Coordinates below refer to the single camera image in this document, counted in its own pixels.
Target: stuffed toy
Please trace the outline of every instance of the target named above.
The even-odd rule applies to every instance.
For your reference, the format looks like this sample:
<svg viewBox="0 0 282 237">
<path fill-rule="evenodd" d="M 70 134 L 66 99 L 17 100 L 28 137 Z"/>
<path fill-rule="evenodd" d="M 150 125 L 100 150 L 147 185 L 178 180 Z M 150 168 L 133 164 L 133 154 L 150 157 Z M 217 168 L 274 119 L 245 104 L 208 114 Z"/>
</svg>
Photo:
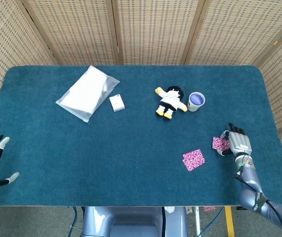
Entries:
<svg viewBox="0 0 282 237">
<path fill-rule="evenodd" d="M 179 86 L 170 86 L 166 92 L 158 87 L 155 92 L 162 97 L 159 108 L 156 110 L 157 115 L 172 119 L 172 115 L 177 109 L 187 111 L 187 106 L 181 102 L 184 93 Z"/>
</svg>

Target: white cup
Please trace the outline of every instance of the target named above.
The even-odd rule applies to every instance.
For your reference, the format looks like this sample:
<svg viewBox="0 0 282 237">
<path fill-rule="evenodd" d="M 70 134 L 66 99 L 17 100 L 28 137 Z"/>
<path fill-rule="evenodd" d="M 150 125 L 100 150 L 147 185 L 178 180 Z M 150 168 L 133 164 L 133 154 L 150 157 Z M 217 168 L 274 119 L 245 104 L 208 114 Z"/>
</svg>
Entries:
<svg viewBox="0 0 282 237">
<path fill-rule="evenodd" d="M 202 93 L 192 92 L 189 95 L 187 108 L 189 111 L 194 112 L 199 109 L 199 107 L 203 106 L 205 104 L 205 101 L 206 99 Z"/>
</svg>

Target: table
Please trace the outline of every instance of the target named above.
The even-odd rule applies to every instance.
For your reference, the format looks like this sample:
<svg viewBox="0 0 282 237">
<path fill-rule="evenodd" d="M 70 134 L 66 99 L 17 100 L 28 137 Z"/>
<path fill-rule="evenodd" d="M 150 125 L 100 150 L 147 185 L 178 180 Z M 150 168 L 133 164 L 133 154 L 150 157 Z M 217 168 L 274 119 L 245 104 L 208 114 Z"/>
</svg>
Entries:
<svg viewBox="0 0 282 237">
<path fill-rule="evenodd" d="M 282 203 L 282 146 L 261 72 L 253 66 L 97 66 L 120 80 L 126 109 L 109 99 L 88 123 L 55 104 L 87 66 L 11 68 L 0 92 L 0 134 L 11 138 L 0 161 L 0 205 L 238 205 L 234 157 L 211 149 L 232 122 L 244 128 L 268 198 Z M 183 102 L 206 97 L 196 112 L 155 116 L 154 92 L 178 85 Z M 182 154 L 201 149 L 206 163 L 188 172 Z"/>
</svg>

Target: white pole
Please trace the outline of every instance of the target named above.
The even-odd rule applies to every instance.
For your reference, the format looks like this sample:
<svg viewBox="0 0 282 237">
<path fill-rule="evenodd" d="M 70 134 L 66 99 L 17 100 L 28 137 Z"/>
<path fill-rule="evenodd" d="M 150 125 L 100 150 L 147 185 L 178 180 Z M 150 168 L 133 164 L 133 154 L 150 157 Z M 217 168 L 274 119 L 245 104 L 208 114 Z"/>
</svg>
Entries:
<svg viewBox="0 0 282 237">
<path fill-rule="evenodd" d="M 200 216 L 199 207 L 195 206 L 195 219 L 196 219 L 196 236 L 200 235 Z"/>
</svg>

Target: plastic bag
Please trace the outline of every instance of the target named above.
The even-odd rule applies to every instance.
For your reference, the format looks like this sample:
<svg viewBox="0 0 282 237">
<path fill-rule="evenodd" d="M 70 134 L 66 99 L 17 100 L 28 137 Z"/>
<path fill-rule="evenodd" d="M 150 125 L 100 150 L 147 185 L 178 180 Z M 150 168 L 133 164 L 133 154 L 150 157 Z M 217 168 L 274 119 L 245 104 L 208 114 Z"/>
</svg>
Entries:
<svg viewBox="0 0 282 237">
<path fill-rule="evenodd" d="M 117 79 L 90 66 L 56 103 L 84 122 L 88 122 L 94 111 L 119 82 Z"/>
</svg>

